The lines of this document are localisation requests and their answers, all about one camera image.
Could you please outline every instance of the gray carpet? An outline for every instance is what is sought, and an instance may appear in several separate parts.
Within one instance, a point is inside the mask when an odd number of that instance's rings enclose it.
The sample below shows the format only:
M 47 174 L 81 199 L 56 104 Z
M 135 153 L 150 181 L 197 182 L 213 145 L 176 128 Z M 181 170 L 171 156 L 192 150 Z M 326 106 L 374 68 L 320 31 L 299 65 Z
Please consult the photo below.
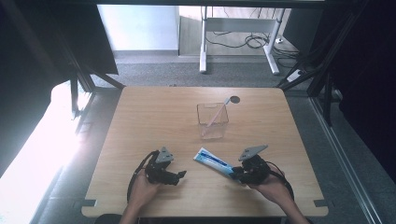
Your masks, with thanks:
M 270 74 L 268 63 L 210 63 L 208 75 L 198 72 L 198 63 L 119 63 L 120 75 L 113 76 L 128 86 L 208 86 L 208 87 L 272 87 L 286 74 Z M 84 196 L 106 138 L 120 91 L 94 77 L 96 89 L 91 106 L 85 112 L 84 147 L 73 162 L 64 167 L 53 188 L 43 200 L 33 223 L 93 223 L 80 213 Z M 346 176 L 332 152 L 313 106 L 305 96 L 309 84 L 303 83 L 286 92 L 290 110 L 296 121 L 308 156 L 322 189 L 329 215 L 312 217 L 315 223 L 368 223 Z M 394 211 L 395 185 L 381 170 L 370 151 L 344 120 L 337 105 L 332 106 L 333 127 L 340 136 L 348 156 L 380 209 L 383 223 L 396 223 Z

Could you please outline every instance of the transparent cup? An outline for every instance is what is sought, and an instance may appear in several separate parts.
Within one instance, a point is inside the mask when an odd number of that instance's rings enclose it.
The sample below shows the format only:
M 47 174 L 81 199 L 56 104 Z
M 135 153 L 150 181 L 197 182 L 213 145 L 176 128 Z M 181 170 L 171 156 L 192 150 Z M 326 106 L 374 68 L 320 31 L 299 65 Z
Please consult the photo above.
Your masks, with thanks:
M 199 134 L 202 139 L 221 138 L 224 136 L 227 124 L 227 107 L 224 103 L 197 105 Z

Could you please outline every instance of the white table leg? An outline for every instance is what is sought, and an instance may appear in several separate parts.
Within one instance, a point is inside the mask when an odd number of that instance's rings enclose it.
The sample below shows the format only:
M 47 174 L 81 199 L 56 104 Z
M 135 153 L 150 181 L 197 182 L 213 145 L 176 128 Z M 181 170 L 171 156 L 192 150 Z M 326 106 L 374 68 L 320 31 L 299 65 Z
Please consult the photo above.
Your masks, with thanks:
M 204 7 L 204 14 L 202 17 L 202 40 L 201 40 L 201 52 L 200 52 L 200 59 L 199 59 L 199 72 L 205 73 L 206 72 L 206 12 L 207 7 Z
M 277 69 L 276 62 L 274 60 L 274 56 L 272 55 L 272 49 L 275 44 L 277 32 L 279 32 L 280 24 L 282 23 L 283 14 L 285 13 L 285 8 L 281 8 L 276 17 L 276 23 L 274 25 L 273 32 L 271 33 L 270 42 L 267 46 L 264 46 L 264 52 L 267 56 L 268 63 L 270 64 L 271 71 L 274 75 L 279 74 L 279 69 Z

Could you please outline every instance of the human hand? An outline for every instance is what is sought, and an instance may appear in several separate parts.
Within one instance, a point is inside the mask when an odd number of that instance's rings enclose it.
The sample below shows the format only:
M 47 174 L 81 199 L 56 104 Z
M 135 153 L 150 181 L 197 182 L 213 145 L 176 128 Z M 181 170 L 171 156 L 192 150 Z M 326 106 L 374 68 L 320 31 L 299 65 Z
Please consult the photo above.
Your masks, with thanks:
M 157 194 L 160 188 L 160 183 L 151 184 L 146 177 L 146 172 L 140 170 L 134 181 L 131 195 L 128 199 L 128 205 L 126 206 L 120 224 L 133 224 L 136 221 L 137 215 L 140 209 L 149 203 L 151 199 Z
M 268 164 L 272 171 L 277 172 L 280 175 L 284 175 L 283 172 L 275 168 L 274 165 Z M 256 189 L 266 199 L 273 203 L 281 205 L 282 203 L 292 201 L 290 193 L 286 188 L 285 184 L 274 175 L 268 175 L 267 178 L 260 185 L 248 184 L 251 189 Z
M 275 168 L 274 165 L 269 164 L 269 166 L 272 171 L 284 175 L 284 173 Z M 283 181 L 276 176 L 268 175 L 260 185 L 248 184 L 248 186 L 251 189 L 256 189 L 269 201 L 279 205 L 288 217 L 290 224 L 309 224 L 297 204 L 291 198 L 289 190 L 286 188 Z
M 149 183 L 146 172 L 143 169 L 140 170 L 134 181 L 129 203 L 138 208 L 146 205 L 157 194 L 161 185 L 160 183 Z

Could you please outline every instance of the sunlight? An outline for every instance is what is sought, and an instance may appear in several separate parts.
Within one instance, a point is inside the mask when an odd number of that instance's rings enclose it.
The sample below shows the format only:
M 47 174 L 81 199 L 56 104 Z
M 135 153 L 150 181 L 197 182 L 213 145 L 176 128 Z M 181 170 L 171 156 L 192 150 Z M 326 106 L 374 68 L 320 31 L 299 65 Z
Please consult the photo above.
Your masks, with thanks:
M 0 178 L 0 223 L 29 223 L 52 179 L 77 152 L 79 118 L 71 120 L 70 99 L 66 83 L 53 89 L 45 115 Z

